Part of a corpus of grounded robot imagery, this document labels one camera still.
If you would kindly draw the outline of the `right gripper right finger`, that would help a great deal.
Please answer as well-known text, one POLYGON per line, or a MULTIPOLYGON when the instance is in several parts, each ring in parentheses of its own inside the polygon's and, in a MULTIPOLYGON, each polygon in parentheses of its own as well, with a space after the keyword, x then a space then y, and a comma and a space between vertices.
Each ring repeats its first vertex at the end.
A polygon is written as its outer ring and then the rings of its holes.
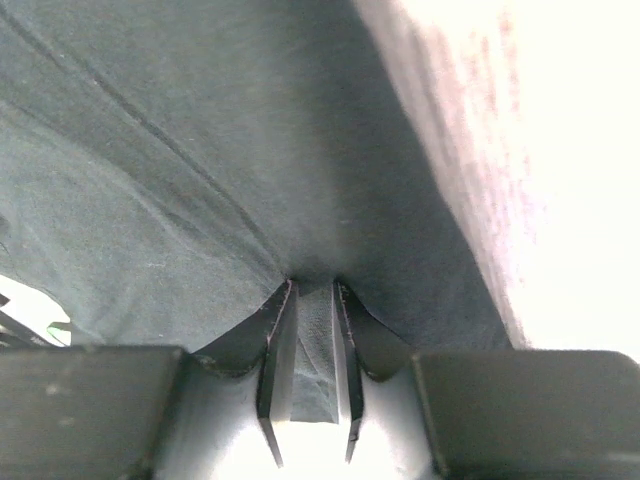
POLYGON ((364 479, 635 479, 639 367, 611 351, 419 352, 335 283, 345 459, 364 479))

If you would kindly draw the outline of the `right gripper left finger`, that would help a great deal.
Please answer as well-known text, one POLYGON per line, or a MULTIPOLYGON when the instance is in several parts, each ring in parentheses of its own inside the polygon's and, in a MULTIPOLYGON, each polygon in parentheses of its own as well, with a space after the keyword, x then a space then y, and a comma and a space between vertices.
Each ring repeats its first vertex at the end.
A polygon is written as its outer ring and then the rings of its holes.
POLYGON ((283 283, 195 353, 1 352, 5 479, 268 479, 291 415, 298 292, 283 283))

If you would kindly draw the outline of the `black floral t shirt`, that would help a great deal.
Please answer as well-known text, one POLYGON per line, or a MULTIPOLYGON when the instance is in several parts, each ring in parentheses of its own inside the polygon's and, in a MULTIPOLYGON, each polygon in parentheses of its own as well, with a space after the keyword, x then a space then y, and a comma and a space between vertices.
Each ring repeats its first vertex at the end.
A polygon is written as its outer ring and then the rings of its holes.
POLYGON ((196 351, 299 288, 297 421, 337 417, 331 290, 418 349, 510 343, 348 1, 5 1, 1 272, 80 343, 196 351))

